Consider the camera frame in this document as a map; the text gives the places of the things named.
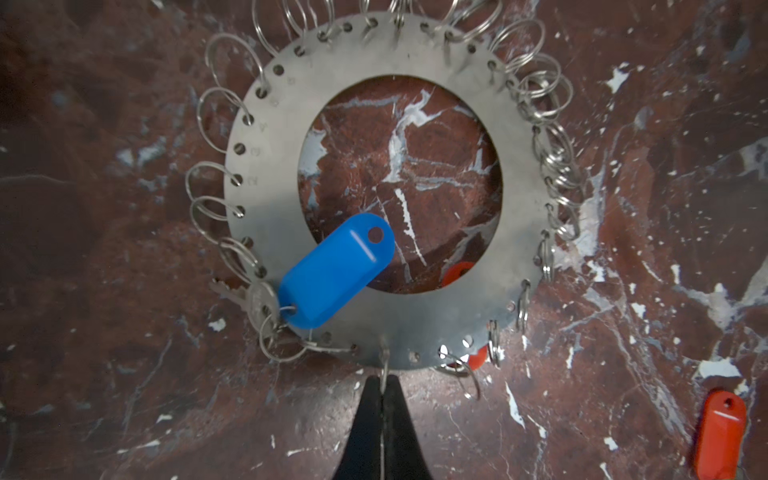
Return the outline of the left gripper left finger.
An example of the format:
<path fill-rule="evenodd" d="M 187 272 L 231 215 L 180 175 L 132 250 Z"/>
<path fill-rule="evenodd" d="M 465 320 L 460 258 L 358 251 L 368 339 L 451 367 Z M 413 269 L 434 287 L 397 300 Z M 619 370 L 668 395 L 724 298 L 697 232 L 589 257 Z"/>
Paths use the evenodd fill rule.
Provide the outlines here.
<path fill-rule="evenodd" d="M 381 478 L 382 425 L 381 378 L 369 376 L 333 480 Z"/>

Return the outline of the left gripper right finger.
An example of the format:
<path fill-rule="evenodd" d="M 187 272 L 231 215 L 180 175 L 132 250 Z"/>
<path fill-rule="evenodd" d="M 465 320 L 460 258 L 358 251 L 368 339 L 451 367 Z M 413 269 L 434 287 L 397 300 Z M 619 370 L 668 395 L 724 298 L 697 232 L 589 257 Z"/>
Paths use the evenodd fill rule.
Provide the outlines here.
<path fill-rule="evenodd" d="M 396 375 L 388 374 L 382 394 L 383 479 L 432 480 L 407 401 Z"/>

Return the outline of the blue key tag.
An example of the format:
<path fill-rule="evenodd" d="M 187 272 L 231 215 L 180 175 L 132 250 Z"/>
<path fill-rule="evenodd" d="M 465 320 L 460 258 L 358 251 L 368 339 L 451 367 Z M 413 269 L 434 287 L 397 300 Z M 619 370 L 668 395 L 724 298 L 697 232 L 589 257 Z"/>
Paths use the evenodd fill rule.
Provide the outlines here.
<path fill-rule="evenodd" d="M 389 266 L 395 246 L 383 218 L 347 219 L 283 277 L 278 299 L 286 322 L 302 330 L 325 324 Z"/>

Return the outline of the red key tag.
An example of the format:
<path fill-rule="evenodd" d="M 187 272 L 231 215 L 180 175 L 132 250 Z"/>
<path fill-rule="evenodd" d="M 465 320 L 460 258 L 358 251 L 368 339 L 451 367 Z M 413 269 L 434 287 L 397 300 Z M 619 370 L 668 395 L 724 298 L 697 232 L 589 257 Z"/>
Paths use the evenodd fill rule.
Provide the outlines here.
<path fill-rule="evenodd" d="M 735 479 L 747 425 L 747 409 L 736 394 L 713 391 L 701 418 L 694 473 L 701 480 Z"/>
<path fill-rule="evenodd" d="M 454 281 L 462 277 L 464 274 L 466 274 L 468 271 L 470 271 L 474 265 L 475 263 L 471 261 L 461 261 L 451 266 L 443 275 L 440 286 L 446 287 L 450 285 L 451 283 L 453 283 Z M 487 361 L 487 359 L 488 359 L 488 345 L 485 345 L 482 348 L 478 349 L 477 352 L 474 354 L 461 358 L 461 360 L 465 362 L 472 371 L 476 371 L 479 368 L 481 368 L 482 365 Z"/>

